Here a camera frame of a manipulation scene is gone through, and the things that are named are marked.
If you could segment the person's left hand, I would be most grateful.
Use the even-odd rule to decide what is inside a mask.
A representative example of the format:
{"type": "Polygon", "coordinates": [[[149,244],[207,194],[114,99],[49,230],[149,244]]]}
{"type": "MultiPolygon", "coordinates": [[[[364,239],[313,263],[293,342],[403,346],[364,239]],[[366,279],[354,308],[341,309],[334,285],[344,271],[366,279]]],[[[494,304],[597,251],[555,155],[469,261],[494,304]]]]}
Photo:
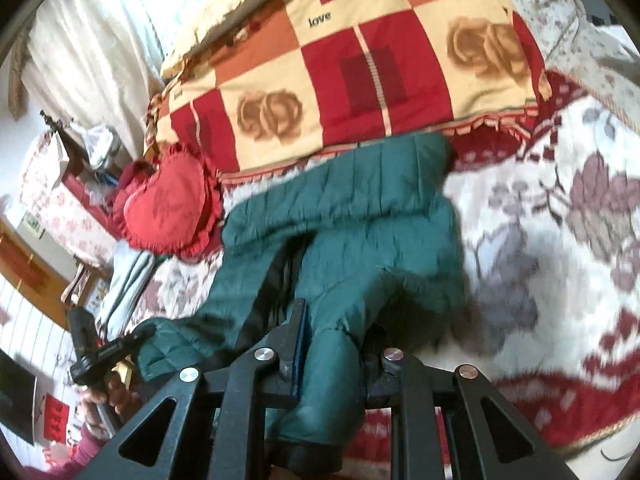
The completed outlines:
{"type": "Polygon", "coordinates": [[[88,388],[81,395],[78,413],[84,426],[93,437],[106,441],[110,438],[102,418],[98,413],[101,405],[110,406],[119,420],[126,424],[142,408],[142,400],[122,382],[120,375],[111,370],[104,378],[104,389],[88,388]]]}

